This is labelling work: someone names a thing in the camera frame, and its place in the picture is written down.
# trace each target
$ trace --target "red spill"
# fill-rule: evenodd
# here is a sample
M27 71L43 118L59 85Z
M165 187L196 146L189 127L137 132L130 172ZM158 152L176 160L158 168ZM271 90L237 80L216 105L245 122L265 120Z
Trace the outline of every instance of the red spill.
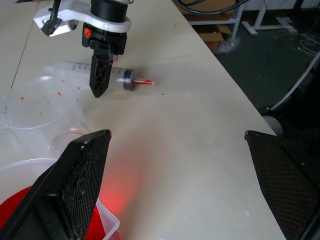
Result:
M31 187L27 187L9 197L0 205L0 229L5 225L11 214L15 211L21 200L25 197Z
M20 204L22 199L26 196L29 189L31 187L27 187L16 194L9 197L2 204L0 204L0 229L4 226L6 221L9 219L11 214L15 211L16 207ZM91 222L89 224L85 240L103 240L106 236L104 226L101 222L101 218L98 212L97 207L94 207L93 215L91 218Z

